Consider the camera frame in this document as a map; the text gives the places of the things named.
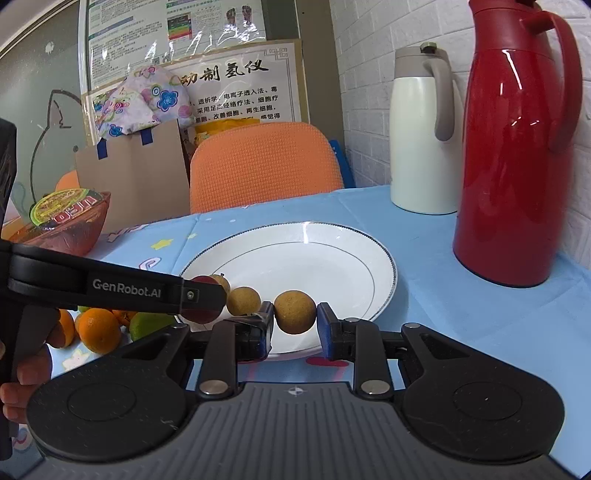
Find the person's left hand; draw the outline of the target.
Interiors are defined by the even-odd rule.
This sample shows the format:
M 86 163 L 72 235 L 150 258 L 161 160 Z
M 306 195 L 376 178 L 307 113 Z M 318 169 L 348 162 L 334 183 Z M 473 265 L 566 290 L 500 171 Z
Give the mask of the person's left hand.
M 7 420 L 25 424 L 26 408 L 31 396 L 51 378 L 52 359 L 47 345 L 43 345 L 36 354 L 21 361 L 16 373 L 15 382 L 1 385 L 2 410 Z

